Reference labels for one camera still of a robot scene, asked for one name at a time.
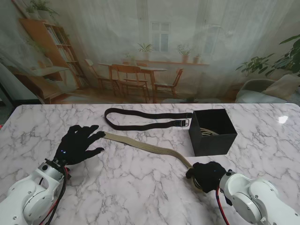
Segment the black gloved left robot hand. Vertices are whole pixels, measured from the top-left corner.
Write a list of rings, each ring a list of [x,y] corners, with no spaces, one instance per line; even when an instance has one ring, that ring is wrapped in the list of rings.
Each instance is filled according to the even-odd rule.
[[[53,158],[54,162],[61,166],[76,165],[104,151],[102,147],[88,150],[92,143],[105,136],[103,131],[94,133],[98,128],[98,125],[90,127],[71,126],[56,150]]]

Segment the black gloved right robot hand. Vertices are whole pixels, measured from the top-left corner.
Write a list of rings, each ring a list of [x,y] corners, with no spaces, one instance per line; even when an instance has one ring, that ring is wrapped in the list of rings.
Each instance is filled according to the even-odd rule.
[[[210,161],[206,164],[197,162],[188,169],[186,178],[192,179],[196,188],[209,193],[219,187],[220,180],[225,174],[225,168],[217,162]]]

